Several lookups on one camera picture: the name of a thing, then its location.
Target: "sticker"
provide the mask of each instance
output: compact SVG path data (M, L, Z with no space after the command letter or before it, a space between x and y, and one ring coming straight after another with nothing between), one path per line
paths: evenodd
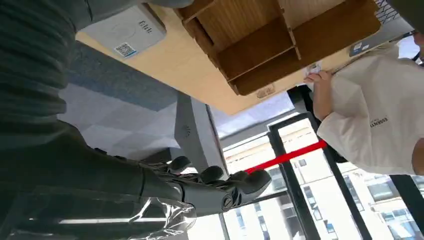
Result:
M123 57L128 58L137 53L137 51L128 42L124 42L121 45L115 47L115 50Z
M354 50L354 51L356 51L356 50L360 49L361 47L362 47L362 42L360 42L360 43L356 44L356 45L353 47L353 50Z
M276 87L274 86L274 84L270 84L268 86L265 86L261 89L259 89L256 92L256 97L258 99L263 99L265 97L268 97L269 95L272 95L276 92Z
M306 78L309 74L317 74L323 69L323 61L317 61L312 63L311 65L305 67L303 69L304 71L304 77Z

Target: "plastic wrap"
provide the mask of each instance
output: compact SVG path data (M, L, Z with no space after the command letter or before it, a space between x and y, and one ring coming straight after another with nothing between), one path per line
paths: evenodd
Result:
M196 221L194 207L175 200L54 192L18 194L0 226L9 228L5 239L161 240L187 231Z

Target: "white t-shirt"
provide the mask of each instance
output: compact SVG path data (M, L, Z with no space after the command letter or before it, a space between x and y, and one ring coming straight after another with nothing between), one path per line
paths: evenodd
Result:
M397 59L397 51L367 55L334 75L333 113L317 134L367 172L414 175L412 153L424 138L424 68Z

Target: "red laser beam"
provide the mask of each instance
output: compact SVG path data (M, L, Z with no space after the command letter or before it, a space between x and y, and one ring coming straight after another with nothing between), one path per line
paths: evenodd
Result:
M250 173L252 173L256 170L259 170L259 169L267 169L267 168L272 167L274 165L288 162L288 161L290 161L290 159L293 159L295 157L299 157L301 155L304 155L304 154L307 154L307 153L310 153L312 151L322 149L322 148L325 148L325 147L327 147L327 143L324 140L321 139L317 143L314 143L314 144L311 144L309 146L305 146L303 148L300 148L298 150L294 150L292 152L277 156L276 158L274 158L272 160L266 161L264 163L261 163L257 166L254 166L254 167L251 167L251 168L246 169L244 171L250 174Z

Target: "white device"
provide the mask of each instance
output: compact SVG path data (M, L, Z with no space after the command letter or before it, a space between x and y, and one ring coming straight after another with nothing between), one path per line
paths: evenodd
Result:
M81 31L123 59L143 52L166 35L162 22L142 3Z

